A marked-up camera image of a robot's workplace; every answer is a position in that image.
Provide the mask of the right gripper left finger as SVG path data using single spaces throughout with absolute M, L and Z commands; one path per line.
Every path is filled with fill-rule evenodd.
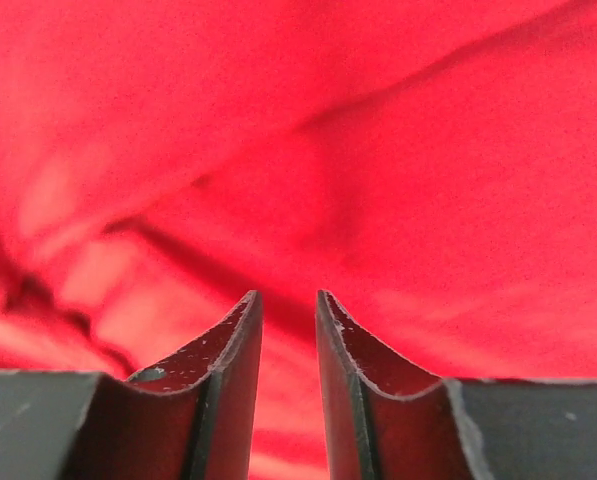
M 0 479 L 244 479 L 262 340 L 251 291 L 124 381 L 0 370 Z

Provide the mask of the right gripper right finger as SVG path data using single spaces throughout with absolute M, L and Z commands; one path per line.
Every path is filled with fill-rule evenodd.
M 597 379 L 435 375 L 333 294 L 316 334 L 334 479 L 597 479 Z

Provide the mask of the red t-shirt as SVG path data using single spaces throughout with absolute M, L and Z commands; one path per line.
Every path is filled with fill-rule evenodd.
M 597 378 L 597 1 L 0 1 L 0 368 L 125 377 L 253 289 L 254 479 L 327 474 L 320 289 Z

